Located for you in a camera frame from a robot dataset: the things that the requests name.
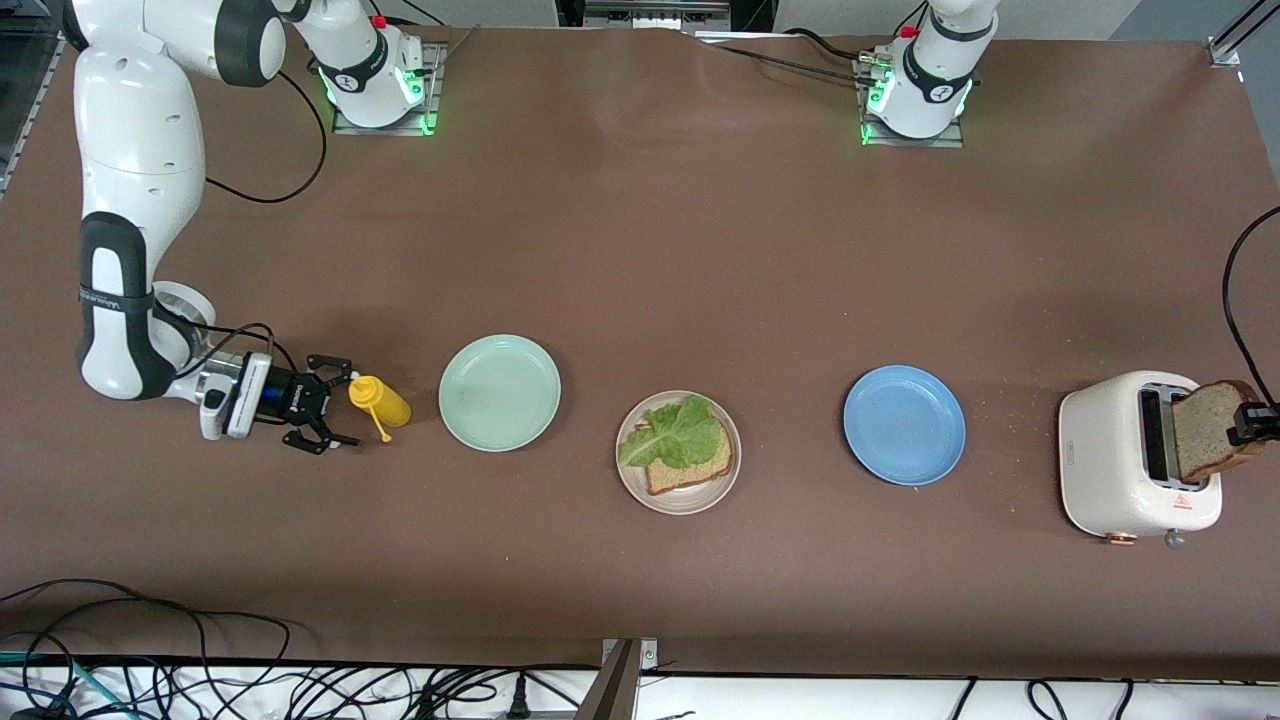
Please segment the metal rack box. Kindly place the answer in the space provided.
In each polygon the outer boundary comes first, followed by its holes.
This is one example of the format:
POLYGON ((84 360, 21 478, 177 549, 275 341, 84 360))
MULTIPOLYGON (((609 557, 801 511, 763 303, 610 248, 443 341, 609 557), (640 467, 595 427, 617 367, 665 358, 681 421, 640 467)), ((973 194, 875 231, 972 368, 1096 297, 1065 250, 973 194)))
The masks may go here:
POLYGON ((728 32, 730 0, 582 0, 582 27, 728 32))

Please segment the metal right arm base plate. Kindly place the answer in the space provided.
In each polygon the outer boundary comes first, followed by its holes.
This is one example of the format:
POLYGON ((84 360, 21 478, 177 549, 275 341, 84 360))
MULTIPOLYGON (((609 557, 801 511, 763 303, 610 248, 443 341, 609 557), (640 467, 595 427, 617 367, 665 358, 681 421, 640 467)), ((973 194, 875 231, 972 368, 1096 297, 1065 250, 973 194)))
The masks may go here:
POLYGON ((348 136, 384 136, 384 137, 430 137, 436 132, 439 118, 443 81, 445 76, 445 61, 449 55, 449 45, 444 42, 425 44, 425 59, 422 67, 416 70, 403 73, 404 81, 401 83, 416 97, 415 105, 396 123, 380 128, 364 128, 349 122, 340 109, 330 100, 334 111, 332 132, 334 135, 348 136))

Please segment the aluminium frame rail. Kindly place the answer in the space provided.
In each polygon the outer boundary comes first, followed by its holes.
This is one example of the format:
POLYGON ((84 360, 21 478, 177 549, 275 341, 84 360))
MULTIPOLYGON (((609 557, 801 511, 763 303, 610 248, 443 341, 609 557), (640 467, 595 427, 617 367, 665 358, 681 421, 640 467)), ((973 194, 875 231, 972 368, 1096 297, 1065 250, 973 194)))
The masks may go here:
POLYGON ((1251 0, 1243 12, 1207 41, 1206 47, 1212 64, 1239 65, 1242 46, 1272 19, 1280 19, 1280 0, 1251 0))
POLYGON ((47 68, 44 72, 44 76, 41 77, 40 86, 35 91, 32 102, 28 105, 26 114, 22 117, 22 123, 19 123, 18 126, 17 137, 14 140, 10 152, 6 155, 4 168, 0 172, 0 200, 3 200, 5 193, 8 192, 13 176, 17 172, 18 163, 22 158, 28 137, 35 128, 36 118, 38 117, 38 111, 44 105, 46 95, 49 94, 60 59, 61 59, 60 53, 55 53, 51 56, 47 68))

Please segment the green lettuce leaf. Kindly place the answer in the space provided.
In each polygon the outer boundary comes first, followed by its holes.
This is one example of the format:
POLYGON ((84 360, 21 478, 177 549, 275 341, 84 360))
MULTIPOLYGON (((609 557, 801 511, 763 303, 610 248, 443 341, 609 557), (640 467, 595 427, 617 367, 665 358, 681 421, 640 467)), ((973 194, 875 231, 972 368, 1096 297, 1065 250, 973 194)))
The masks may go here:
POLYGON ((726 441, 710 404, 700 395, 646 410, 640 424, 623 439, 617 460, 627 468, 648 468, 662 461, 672 469, 709 462, 726 441))

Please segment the white two-slot toaster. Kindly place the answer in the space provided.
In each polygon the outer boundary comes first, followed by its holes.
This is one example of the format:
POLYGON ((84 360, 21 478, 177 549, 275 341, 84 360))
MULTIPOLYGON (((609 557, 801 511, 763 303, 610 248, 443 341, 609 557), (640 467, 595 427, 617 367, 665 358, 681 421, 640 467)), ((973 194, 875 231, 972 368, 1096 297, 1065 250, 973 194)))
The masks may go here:
POLYGON ((1198 388, 1166 372, 1128 372, 1062 398, 1059 478, 1074 527, 1111 546, 1160 537, 1171 550, 1212 527, 1222 511, 1217 475, 1183 480, 1172 405, 1198 388))

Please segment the yellow squeeze bottle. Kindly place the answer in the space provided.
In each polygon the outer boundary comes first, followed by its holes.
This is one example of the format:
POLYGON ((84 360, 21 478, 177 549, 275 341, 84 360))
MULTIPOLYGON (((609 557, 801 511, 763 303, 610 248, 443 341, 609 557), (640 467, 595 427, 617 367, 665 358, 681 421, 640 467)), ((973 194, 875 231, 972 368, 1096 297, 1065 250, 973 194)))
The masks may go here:
POLYGON ((410 404, 375 375, 353 375, 348 397, 355 407, 369 415, 383 443, 392 442, 389 428, 404 427, 412 419, 410 404))

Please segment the blue plate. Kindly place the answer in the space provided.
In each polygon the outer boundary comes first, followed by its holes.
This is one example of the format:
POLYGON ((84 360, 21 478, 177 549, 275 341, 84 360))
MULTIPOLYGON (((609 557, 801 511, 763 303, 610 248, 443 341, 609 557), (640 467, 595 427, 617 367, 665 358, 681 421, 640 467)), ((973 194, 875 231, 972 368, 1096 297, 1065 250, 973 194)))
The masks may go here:
POLYGON ((966 446, 966 421, 954 392, 909 365, 878 366, 858 378, 845 397, 841 425, 852 456, 893 486, 946 478, 966 446))

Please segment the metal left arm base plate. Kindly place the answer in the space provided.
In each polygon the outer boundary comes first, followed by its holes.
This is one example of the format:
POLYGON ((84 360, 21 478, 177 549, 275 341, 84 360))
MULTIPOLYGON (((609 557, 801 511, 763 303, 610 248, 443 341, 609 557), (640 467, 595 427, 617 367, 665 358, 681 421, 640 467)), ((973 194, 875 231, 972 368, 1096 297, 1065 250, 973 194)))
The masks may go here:
POLYGON ((899 147, 925 147, 925 149, 960 149, 964 145, 963 124, 960 113, 965 109, 965 102, 960 101, 951 110, 948 124, 936 136, 915 138, 892 129, 887 120, 878 114, 884 110, 893 97, 893 91, 900 86, 893 70, 890 68, 891 59, 874 53, 861 53, 852 61, 855 78, 863 81, 859 88, 859 123, 860 138, 864 146, 884 145, 899 147))

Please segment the metal post bracket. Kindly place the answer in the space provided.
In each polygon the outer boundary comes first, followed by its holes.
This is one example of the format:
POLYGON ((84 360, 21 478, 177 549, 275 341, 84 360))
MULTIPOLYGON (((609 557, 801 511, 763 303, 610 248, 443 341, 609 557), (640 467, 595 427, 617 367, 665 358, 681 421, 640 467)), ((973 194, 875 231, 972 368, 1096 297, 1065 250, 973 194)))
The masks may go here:
POLYGON ((641 674, 658 666, 658 641, 605 639, 603 646, 603 665, 573 720, 635 720, 641 674))

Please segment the brown bread slice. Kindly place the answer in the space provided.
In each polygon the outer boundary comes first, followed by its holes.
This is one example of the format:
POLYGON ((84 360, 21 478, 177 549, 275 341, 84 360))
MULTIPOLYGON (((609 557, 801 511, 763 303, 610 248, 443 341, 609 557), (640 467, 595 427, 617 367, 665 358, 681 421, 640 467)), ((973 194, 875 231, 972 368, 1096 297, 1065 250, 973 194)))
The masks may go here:
POLYGON ((646 492, 652 496, 668 493, 699 486, 730 473, 733 465, 733 448, 730 433, 724 424, 716 419, 714 428, 718 430, 718 446, 710 460, 675 469, 666 465, 662 459, 655 459, 645 466, 646 492))
POLYGON ((1233 445, 1229 430, 1235 413, 1257 400, 1244 380, 1217 380, 1192 391, 1172 406, 1172 430, 1180 480, 1198 486, 1211 475, 1249 462, 1265 454, 1266 443, 1233 445))

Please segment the mint green plate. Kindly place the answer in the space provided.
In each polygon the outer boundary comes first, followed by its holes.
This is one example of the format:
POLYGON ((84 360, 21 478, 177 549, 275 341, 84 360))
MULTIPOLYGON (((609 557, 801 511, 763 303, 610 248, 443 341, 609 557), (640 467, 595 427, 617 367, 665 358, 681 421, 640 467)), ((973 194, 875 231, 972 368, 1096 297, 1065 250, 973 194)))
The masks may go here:
POLYGON ((534 442, 556 419, 561 393, 559 368, 544 347, 516 334, 490 334, 447 364, 438 405, 457 441, 498 454, 534 442))

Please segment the beige plate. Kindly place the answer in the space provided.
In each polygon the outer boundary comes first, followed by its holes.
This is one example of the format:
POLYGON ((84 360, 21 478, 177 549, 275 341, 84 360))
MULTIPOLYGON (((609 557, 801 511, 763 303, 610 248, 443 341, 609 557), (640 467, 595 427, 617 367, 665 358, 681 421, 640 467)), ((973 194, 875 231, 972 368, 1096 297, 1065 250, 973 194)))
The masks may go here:
POLYGON ((625 438, 640 424, 643 414, 646 410, 660 407, 667 404, 678 402, 690 395, 699 395, 690 391, 669 389, 653 395, 635 406, 628 415, 625 418, 622 425, 620 427, 616 438, 614 460, 616 469, 620 475, 621 482, 626 491, 641 505, 666 515, 672 516, 687 516, 696 512, 707 511, 713 507, 721 500, 723 500, 733 483, 737 479, 741 464, 742 464, 742 450, 741 441, 739 436, 739 429, 733 420, 730 418, 727 411, 719 406, 714 400, 708 398, 704 395, 701 397, 707 398, 710 404, 713 413, 724 424, 724 428, 730 433, 730 438, 733 448, 733 465, 728 474, 716 478, 714 480, 692 486, 682 489, 675 489, 668 493, 652 496, 646 492, 646 475, 645 468, 627 468, 618 462, 617 450, 625 438))

